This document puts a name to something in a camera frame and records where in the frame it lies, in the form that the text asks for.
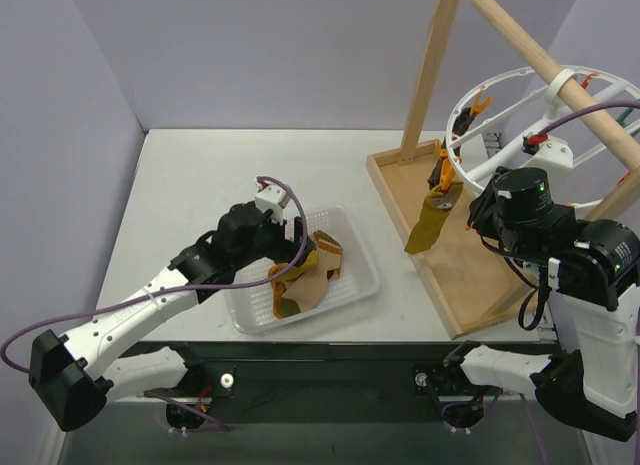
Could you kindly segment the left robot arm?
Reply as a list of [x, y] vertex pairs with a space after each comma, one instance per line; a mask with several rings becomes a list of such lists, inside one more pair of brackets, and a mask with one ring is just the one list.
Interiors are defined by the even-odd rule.
[[190, 396], [202, 369], [179, 352], [126, 357], [133, 345], [171, 318], [220, 290], [238, 288], [238, 272], [262, 259], [288, 267], [313, 249], [306, 217], [283, 217], [277, 201], [259, 198], [232, 206], [217, 227], [201, 235], [134, 295], [91, 315], [62, 334], [43, 325], [31, 345], [28, 382], [64, 432], [92, 421], [110, 401], [172, 388]]

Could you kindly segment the white round sock hanger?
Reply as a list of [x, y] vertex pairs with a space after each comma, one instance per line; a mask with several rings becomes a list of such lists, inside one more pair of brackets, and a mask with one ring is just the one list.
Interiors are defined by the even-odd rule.
[[[624, 131], [629, 133], [631, 137], [636, 137], [639, 134], [639, 122], [637, 120], [631, 123], [626, 122], [626, 117], [639, 106], [638, 86], [609, 72], [596, 70], [590, 67], [568, 66], [564, 68], [549, 85], [532, 91], [525, 98], [505, 108], [493, 117], [484, 120], [481, 125], [467, 131], [463, 136], [458, 138], [452, 137], [452, 126], [454, 120], [460, 114], [465, 105], [469, 102], [473, 103], [474, 97], [480, 88], [483, 88], [484, 91], [486, 91], [492, 86], [503, 81], [528, 76], [533, 73], [534, 70], [532, 68], [523, 67], [491, 77], [464, 95], [449, 116], [447, 128], [445, 130], [447, 139], [441, 154], [446, 154], [448, 156], [451, 165], [455, 170], [455, 176], [461, 179], [469, 191], [476, 196], [480, 195], [484, 191], [488, 184], [489, 177], [497, 167], [506, 166], [518, 154], [524, 154], [522, 152], [522, 144], [525, 136], [530, 134], [551, 135], [553, 130], [569, 121], [571, 109], [559, 98], [559, 91], [566, 82], [575, 77], [583, 79], [581, 83], [582, 87], [586, 87], [588, 85], [588, 81], [592, 78], [606, 82], [608, 86], [595, 95], [595, 100], [600, 104], [610, 104], [614, 108], [622, 108], [624, 111], [620, 115], [619, 123], [623, 126]], [[461, 166], [461, 155], [459, 150], [463, 144], [471, 140], [473, 137], [483, 134], [493, 126], [502, 123], [519, 110], [540, 98], [542, 98], [547, 104], [545, 113], [540, 119], [525, 128], [518, 138], [511, 140], [507, 145], [503, 146], [497, 154], [486, 159], [484, 162], [477, 164], [477, 166], [470, 170], [466, 170]], [[595, 158], [597, 155], [604, 152], [605, 149], [606, 146], [603, 143], [599, 143], [578, 156], [573, 153], [573, 170]], [[560, 184], [568, 179], [571, 172], [565, 175], [551, 175], [549, 176], [550, 182], [553, 184]]]

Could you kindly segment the olive yellow sock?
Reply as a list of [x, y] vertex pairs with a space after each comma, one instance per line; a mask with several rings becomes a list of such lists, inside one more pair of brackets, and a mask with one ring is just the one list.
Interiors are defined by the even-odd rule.
[[306, 257], [305, 261], [297, 266], [294, 271], [298, 274], [298, 275], [304, 275], [306, 273], [309, 273], [313, 270], [315, 270], [318, 266], [319, 263], [319, 258], [318, 258], [318, 251], [317, 250], [312, 250]]
[[453, 182], [446, 194], [440, 192], [439, 188], [434, 188], [427, 193], [418, 221], [413, 226], [404, 248], [407, 254], [415, 255], [432, 248], [452, 209], [457, 204], [463, 188], [462, 182]]

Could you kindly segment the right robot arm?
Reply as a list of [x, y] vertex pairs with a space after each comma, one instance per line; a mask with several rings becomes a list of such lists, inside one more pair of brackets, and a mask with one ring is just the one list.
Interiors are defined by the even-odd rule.
[[538, 326], [553, 293], [572, 317], [578, 348], [552, 355], [465, 342], [444, 361], [457, 393], [489, 386], [535, 396], [559, 422], [620, 442], [638, 427], [639, 239], [610, 219], [577, 218], [557, 204], [545, 170], [496, 169], [467, 224], [494, 254], [537, 272]]

